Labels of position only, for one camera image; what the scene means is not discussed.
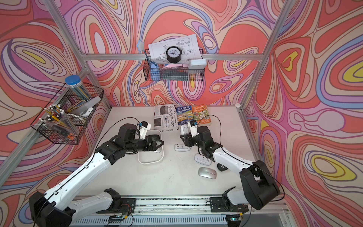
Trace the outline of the white mouse top upside-down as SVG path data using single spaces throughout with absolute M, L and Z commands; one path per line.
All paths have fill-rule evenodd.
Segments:
M 190 131 L 190 127 L 188 124 L 184 124 L 181 126 L 181 135 L 182 136 L 189 135 L 190 133 L 191 133 L 191 131 Z

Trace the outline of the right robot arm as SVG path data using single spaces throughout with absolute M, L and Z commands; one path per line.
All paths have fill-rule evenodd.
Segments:
M 187 147 L 196 146 L 209 160 L 221 164 L 239 175 L 241 187 L 228 189 L 226 204 L 250 204 L 261 210 L 280 195 L 275 178 L 261 160 L 250 161 L 229 152 L 223 145 L 214 141 L 207 126 L 182 126 L 181 140 Z

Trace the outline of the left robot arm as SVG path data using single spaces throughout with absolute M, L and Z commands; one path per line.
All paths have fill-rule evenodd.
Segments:
M 162 148 L 160 136 L 149 135 L 150 125 L 124 124 L 117 135 L 100 145 L 83 165 L 45 193 L 36 192 L 29 199 L 34 225 L 38 227 L 68 227 L 79 219 L 98 211 L 122 209 L 122 197 L 112 188 L 75 201 L 74 198 L 103 171 L 119 159 L 138 152 L 155 152 Z

